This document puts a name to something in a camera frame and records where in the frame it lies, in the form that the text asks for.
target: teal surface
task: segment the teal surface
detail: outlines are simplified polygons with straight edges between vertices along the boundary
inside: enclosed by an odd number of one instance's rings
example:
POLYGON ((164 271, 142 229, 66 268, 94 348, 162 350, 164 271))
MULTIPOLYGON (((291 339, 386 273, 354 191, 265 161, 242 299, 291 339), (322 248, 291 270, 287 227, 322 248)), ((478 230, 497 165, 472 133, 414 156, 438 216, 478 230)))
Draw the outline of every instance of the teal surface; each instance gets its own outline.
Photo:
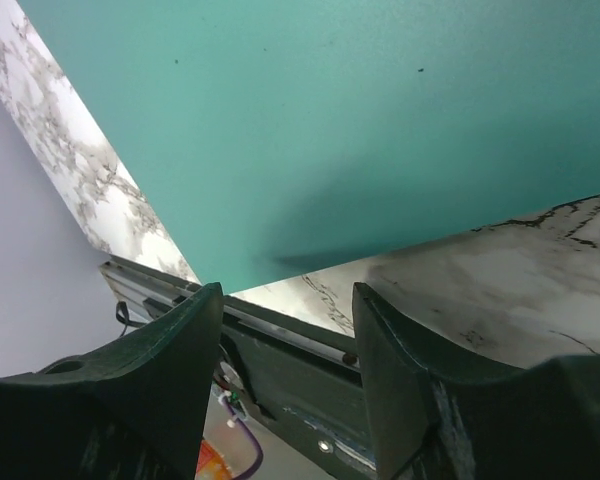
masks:
POLYGON ((600 193, 600 0, 20 3, 228 292, 600 193))

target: screw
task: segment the screw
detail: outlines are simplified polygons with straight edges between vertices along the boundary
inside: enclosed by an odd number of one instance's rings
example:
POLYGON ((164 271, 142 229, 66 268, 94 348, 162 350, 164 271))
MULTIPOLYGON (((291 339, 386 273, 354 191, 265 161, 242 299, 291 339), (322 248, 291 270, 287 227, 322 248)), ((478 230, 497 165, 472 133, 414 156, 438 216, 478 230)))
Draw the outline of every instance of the screw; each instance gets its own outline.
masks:
POLYGON ((333 452, 333 445, 331 445, 326 440, 318 440, 318 448, 322 453, 331 453, 333 452))
POLYGON ((349 367, 353 367, 356 363, 358 363, 358 356, 352 353, 345 353, 342 355, 342 363, 349 367))

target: marble pattern surface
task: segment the marble pattern surface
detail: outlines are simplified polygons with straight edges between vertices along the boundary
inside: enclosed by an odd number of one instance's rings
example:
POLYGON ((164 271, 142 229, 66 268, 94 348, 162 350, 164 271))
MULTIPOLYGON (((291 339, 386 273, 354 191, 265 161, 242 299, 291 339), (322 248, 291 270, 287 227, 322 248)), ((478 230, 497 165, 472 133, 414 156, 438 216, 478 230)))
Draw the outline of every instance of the marble pattern surface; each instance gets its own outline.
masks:
POLYGON ((15 0, 0 0, 0 98, 95 248, 198 281, 15 0))
MULTIPOLYGON (((0 0, 0 97, 96 248, 198 281, 15 0, 0 0)), ((355 281, 506 363, 600 354, 600 196, 236 296, 353 335, 355 281)))
POLYGON ((494 360, 600 354, 600 195, 236 296, 353 335, 356 281, 494 360))

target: purple wire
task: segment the purple wire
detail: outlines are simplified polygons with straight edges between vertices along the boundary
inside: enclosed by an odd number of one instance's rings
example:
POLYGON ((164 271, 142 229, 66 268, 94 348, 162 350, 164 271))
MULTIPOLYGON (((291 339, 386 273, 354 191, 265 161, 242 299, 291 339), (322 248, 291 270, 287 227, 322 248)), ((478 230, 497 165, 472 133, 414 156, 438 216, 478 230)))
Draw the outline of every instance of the purple wire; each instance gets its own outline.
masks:
POLYGON ((255 437, 255 435, 253 433, 251 433, 251 430, 249 430, 249 427, 247 427, 244 424, 244 422, 240 418, 238 418, 235 410, 233 409, 233 407, 227 400, 227 397, 223 396, 222 399, 220 400, 220 402, 224 405, 224 408, 227 409, 227 412, 229 412, 229 415, 231 416, 232 419, 234 419, 235 423, 240 426, 240 428, 242 429, 244 434, 249 439, 249 442, 251 443, 251 445, 253 445, 253 448, 255 448, 255 450, 256 450, 257 456, 256 456, 256 459, 254 460, 253 464, 249 468, 247 468, 244 472, 242 472, 240 475, 238 475, 237 477, 233 477, 233 480, 247 480, 248 478, 253 477, 253 475, 258 471, 258 469, 262 465, 262 461, 264 460, 264 452, 262 451, 260 442, 258 442, 258 439, 255 437))

